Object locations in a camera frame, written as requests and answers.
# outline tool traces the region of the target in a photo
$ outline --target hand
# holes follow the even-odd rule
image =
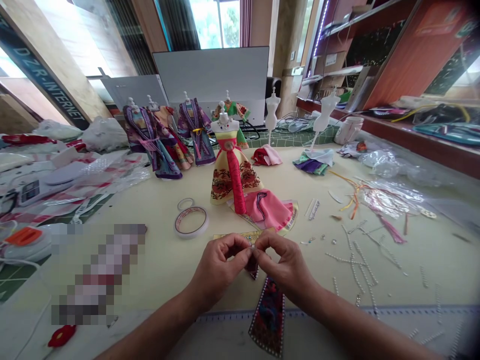
[[[265,250],[268,248],[280,255],[278,263],[267,255]],[[264,231],[255,242],[253,256],[287,298],[299,308],[308,306],[305,295],[319,285],[310,273],[297,243],[274,232]]]
[[[231,233],[210,241],[185,292],[200,313],[210,310],[225,294],[252,256],[247,239]]]

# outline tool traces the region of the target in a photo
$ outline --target tape roll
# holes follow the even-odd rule
[[[182,220],[191,213],[194,212],[201,212],[205,215],[205,220],[203,220],[203,223],[200,225],[200,227],[194,231],[191,232],[182,232],[180,231],[180,224],[182,223]],[[175,223],[173,224],[173,230],[177,234],[179,238],[182,239],[193,239],[196,238],[200,235],[202,235],[207,228],[209,227],[209,216],[207,215],[207,211],[200,206],[190,206],[183,210],[181,213],[178,214],[178,216],[175,219]]]
[[[187,207],[181,207],[186,202],[191,202],[191,204]],[[176,208],[178,209],[178,211],[182,212],[184,210],[187,210],[188,208],[191,208],[192,206],[195,206],[195,201],[191,197],[187,197],[183,200],[180,200],[180,202],[176,205]]]

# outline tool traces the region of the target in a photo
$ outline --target forearm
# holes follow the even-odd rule
[[[441,358],[319,285],[308,297],[304,311],[324,325],[355,358]]]
[[[200,315],[187,289],[166,302],[96,360],[163,359]]]

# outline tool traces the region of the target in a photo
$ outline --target white mannequin stand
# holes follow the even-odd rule
[[[233,130],[238,131],[240,129],[240,122],[229,118],[229,115],[225,112],[225,102],[220,101],[219,105],[221,108],[221,113],[218,121],[211,123],[211,130],[214,133],[227,133]]]
[[[185,104],[190,104],[190,98],[189,98],[189,96],[187,95],[187,92],[184,91],[183,94],[185,95]]]
[[[159,111],[159,103],[152,101],[152,97],[150,95],[146,96],[148,98],[148,109],[152,112]]]
[[[133,111],[136,111],[136,112],[140,111],[139,106],[135,105],[133,97],[128,98],[128,106],[130,106]]]
[[[310,151],[314,150],[315,141],[321,132],[324,132],[327,126],[329,125],[330,115],[335,110],[335,107],[339,103],[340,98],[337,96],[337,87],[330,93],[330,95],[324,97],[321,100],[321,114],[315,119],[313,123],[313,131],[315,136],[310,145]]]
[[[280,98],[275,95],[275,86],[273,87],[273,91],[271,96],[265,100],[266,109],[268,111],[266,118],[265,118],[265,127],[268,129],[268,145],[270,145],[270,140],[272,138],[272,130],[275,129],[277,126],[277,115],[275,112],[280,104]]]

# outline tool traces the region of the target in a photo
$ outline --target yellow dress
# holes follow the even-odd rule
[[[250,161],[237,146],[237,130],[216,132],[215,135],[220,151],[213,170],[210,202],[220,205],[234,199],[235,212],[244,214],[244,194],[260,191],[264,185]]]

